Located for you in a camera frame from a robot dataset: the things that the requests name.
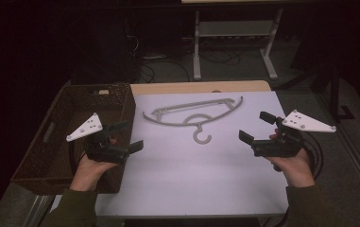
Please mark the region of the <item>person's left hand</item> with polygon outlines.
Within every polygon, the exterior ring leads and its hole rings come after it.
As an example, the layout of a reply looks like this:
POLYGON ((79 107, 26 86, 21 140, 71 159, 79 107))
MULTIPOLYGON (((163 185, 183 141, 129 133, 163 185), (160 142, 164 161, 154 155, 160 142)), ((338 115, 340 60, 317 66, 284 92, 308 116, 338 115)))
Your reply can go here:
POLYGON ((76 174, 69 186, 74 191, 95 191, 101 176, 117 164, 90 160, 86 154, 80 159, 76 174))

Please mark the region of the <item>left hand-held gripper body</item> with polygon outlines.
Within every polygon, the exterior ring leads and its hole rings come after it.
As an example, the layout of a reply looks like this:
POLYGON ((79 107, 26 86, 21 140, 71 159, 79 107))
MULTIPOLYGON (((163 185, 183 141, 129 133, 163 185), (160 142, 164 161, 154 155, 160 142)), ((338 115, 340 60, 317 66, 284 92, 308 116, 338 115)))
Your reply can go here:
POLYGON ((114 132, 108 133, 108 126, 102 124, 97 113, 93 113, 66 136, 66 141, 72 142, 79 138, 85 138, 85 153, 89 159, 97 162, 123 164, 129 157, 128 148, 118 147, 111 143, 114 132))

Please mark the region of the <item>black metal stand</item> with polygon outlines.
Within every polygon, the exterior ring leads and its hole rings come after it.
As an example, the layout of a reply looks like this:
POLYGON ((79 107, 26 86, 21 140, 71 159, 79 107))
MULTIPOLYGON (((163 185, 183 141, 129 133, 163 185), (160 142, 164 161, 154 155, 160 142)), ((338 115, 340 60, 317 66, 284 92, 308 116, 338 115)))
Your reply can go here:
POLYGON ((341 106, 339 104, 339 86, 340 76, 337 67, 335 66, 331 73, 330 79, 330 114, 334 121, 339 123, 341 120, 354 119, 354 115, 347 106, 341 106))

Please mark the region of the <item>brown wicker basket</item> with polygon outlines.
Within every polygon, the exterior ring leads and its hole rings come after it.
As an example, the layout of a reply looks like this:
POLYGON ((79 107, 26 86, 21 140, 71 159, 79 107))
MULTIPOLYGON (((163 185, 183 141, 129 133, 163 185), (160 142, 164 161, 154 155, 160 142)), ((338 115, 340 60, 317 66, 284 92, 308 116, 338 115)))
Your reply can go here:
POLYGON ((73 171, 70 158, 84 151, 83 138, 68 142, 66 136, 93 114, 104 127, 132 123, 136 104, 126 83, 70 85, 62 88, 11 180, 36 195, 58 195, 67 188, 73 171))

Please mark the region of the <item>grey plastic clothes hanger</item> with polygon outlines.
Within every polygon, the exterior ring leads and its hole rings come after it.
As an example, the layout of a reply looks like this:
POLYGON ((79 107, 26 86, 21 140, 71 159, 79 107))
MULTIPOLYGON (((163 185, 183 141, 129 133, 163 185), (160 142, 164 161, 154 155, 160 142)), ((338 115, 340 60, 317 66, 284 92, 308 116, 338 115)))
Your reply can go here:
POLYGON ((188 102, 178 105, 160 107, 153 110, 150 114, 143 112, 143 117, 147 121, 166 127, 195 127, 196 130, 193 132, 194 141, 200 145, 206 145, 211 142, 212 136, 208 134, 204 139, 199 137, 203 133, 203 126, 235 112, 243 104, 243 102, 244 99, 241 96, 238 100, 226 97, 198 102, 188 102), (197 109, 209 109, 213 106, 224 107, 224 110, 220 113, 194 112, 194 110, 197 109), (183 117, 180 121, 175 121, 174 119, 164 119, 164 117, 168 114, 178 114, 188 111, 193 111, 193 113, 183 117))

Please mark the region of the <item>person's right hand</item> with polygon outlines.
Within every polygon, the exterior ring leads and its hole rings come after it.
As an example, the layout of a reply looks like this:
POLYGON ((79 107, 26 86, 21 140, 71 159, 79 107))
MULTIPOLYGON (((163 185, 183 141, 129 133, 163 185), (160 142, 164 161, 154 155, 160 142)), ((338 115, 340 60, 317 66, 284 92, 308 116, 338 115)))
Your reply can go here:
POLYGON ((309 158, 304 148, 295 157, 267 157, 267 160, 283 172, 289 186, 302 188, 315 184, 309 158))

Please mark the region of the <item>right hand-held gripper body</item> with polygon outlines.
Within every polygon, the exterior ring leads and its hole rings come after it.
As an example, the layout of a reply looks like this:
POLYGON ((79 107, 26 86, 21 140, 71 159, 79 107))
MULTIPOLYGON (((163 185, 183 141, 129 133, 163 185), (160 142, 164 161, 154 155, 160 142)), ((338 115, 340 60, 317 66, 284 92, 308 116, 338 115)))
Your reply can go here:
POLYGON ((336 132, 336 126, 330 126, 297 110, 287 117, 277 117, 277 136, 274 139, 255 140, 251 147, 256 157, 295 157, 303 147, 301 132, 336 132))

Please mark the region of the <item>white table mat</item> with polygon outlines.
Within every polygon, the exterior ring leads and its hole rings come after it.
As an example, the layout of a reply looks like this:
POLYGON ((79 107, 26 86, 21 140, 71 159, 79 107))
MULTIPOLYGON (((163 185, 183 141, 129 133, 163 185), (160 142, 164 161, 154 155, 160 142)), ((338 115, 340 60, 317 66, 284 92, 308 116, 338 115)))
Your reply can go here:
MULTIPOLYGON (((238 138, 245 131, 266 139, 272 125, 260 112, 276 116, 283 109, 273 92, 232 93, 244 99, 233 113, 203 126, 200 145, 193 139, 195 127, 166 127, 147 121, 143 112, 188 102, 226 98, 225 93, 142 95, 135 98, 132 131, 143 150, 128 158, 121 189, 117 194, 99 195, 96 213, 120 218, 150 217, 256 217, 283 213, 287 206, 284 176, 269 161, 254 156, 238 138)), ((224 107, 197 109, 195 113, 218 114, 224 107)), ((165 120, 180 121, 193 111, 171 113, 165 120)))

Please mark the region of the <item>white metal desk frame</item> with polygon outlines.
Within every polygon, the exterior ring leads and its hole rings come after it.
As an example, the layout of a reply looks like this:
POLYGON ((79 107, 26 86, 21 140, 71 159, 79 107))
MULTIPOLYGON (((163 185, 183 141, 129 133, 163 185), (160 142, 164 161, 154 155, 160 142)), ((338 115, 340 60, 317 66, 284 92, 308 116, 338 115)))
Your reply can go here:
POLYGON ((199 57, 199 39, 213 37, 268 37, 265 48, 260 49, 260 54, 270 79, 277 79, 278 75, 270 58, 270 52, 274 43, 283 9, 278 9, 271 20, 252 21, 216 21, 206 22, 199 20, 199 12, 195 13, 195 35, 193 53, 193 76, 195 80, 201 80, 201 67, 199 57))

